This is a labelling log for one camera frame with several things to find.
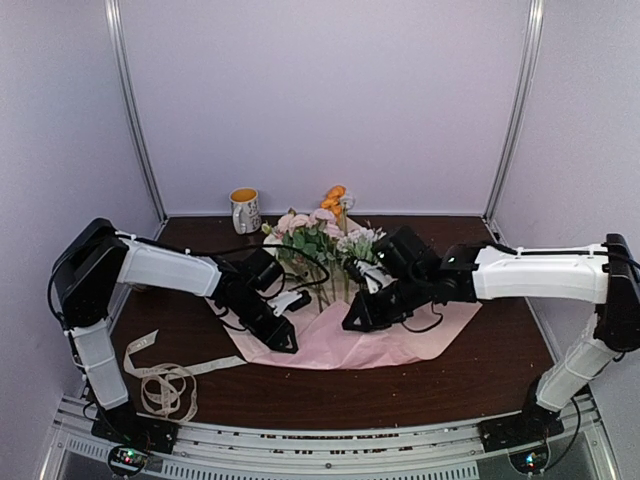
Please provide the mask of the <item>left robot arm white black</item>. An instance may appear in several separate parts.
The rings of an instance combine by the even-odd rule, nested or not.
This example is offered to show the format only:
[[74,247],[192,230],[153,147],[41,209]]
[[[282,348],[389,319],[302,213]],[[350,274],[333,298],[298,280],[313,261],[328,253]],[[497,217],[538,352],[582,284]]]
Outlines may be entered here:
[[270,291],[285,272],[275,255],[245,246],[232,251],[193,251],[120,231],[106,218],[92,220],[57,258],[48,297],[54,316],[85,375],[106,429],[123,444],[144,433],[116,358],[109,318],[115,296],[134,287],[190,294],[232,314],[240,328],[270,350],[298,350],[290,312],[307,305],[301,288]]

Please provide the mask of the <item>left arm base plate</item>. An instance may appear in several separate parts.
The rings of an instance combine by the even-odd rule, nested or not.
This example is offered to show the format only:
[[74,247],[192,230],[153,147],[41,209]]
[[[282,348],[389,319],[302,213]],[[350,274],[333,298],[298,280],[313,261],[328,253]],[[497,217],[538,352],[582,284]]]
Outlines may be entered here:
[[137,450],[171,454],[178,425],[146,417],[99,418],[91,427],[91,434]]

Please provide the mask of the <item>pink wrapping paper sheet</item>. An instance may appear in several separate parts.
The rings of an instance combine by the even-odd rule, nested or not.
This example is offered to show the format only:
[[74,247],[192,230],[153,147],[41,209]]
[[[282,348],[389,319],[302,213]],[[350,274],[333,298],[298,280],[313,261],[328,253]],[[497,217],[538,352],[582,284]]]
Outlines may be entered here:
[[[374,228],[347,218],[347,233],[358,227]],[[267,244],[266,238],[263,241],[266,252],[275,248],[288,249],[284,245]],[[295,312],[286,311],[283,315],[295,327],[299,346],[295,354],[270,350],[248,330],[240,329],[235,314],[227,316],[225,330],[249,363],[311,370],[367,369],[438,357],[481,308],[478,303],[450,302],[441,310],[435,310],[428,304],[416,309],[413,316],[402,323],[383,330],[345,331],[341,323],[359,285],[352,280],[352,300],[346,303],[341,272],[337,268],[335,287],[336,300],[322,313],[318,312],[312,293],[309,305]]]

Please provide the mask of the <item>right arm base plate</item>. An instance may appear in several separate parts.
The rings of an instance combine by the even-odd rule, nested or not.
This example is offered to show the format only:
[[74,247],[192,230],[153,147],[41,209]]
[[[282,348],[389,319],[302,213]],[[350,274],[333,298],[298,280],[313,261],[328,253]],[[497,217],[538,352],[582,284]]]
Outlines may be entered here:
[[557,415],[541,417],[521,412],[481,421],[478,430],[484,451],[494,452],[543,442],[550,436],[563,433],[564,426]]

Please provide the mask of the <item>white patterned mug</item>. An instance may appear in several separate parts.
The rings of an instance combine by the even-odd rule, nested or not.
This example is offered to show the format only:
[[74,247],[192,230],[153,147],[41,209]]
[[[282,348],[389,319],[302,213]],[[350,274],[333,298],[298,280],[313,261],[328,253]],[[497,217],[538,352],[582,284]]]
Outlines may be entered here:
[[257,232],[262,224],[258,191],[248,187],[238,188],[230,193],[229,200],[235,232],[238,235]]

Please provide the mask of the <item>white fake flower stem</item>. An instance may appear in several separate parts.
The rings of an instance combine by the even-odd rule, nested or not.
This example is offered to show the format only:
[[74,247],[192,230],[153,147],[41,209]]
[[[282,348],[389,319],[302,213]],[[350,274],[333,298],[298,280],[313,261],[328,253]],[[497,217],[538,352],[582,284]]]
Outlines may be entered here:
[[334,242],[334,253],[341,272],[343,287],[343,300],[349,303],[351,297],[351,283],[347,273],[347,263],[349,260],[362,260],[368,264],[375,265],[377,260],[373,253],[373,244],[386,235],[381,228],[358,227],[346,234],[341,234]]

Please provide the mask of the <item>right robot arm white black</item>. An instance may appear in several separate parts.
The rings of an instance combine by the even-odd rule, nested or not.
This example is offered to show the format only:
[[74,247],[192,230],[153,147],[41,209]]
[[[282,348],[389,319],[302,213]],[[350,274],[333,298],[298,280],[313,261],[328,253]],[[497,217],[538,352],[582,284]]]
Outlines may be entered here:
[[458,244],[438,255],[408,226],[377,240],[372,285],[354,297],[346,331],[373,332],[407,320],[424,305],[503,298],[580,301],[593,307],[562,361],[531,385],[513,419],[519,440],[535,440],[572,397],[609,363],[639,348],[639,265],[624,237],[567,248]]

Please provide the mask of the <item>orange fake flower stem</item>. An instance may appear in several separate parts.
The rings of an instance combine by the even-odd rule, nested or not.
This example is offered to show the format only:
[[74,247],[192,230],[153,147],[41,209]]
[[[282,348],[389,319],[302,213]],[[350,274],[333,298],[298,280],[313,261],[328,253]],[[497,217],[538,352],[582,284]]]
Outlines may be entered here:
[[347,216],[351,208],[351,197],[344,186],[336,185],[332,187],[327,192],[320,207],[330,211],[334,215],[337,224],[341,227],[341,230],[347,233]]

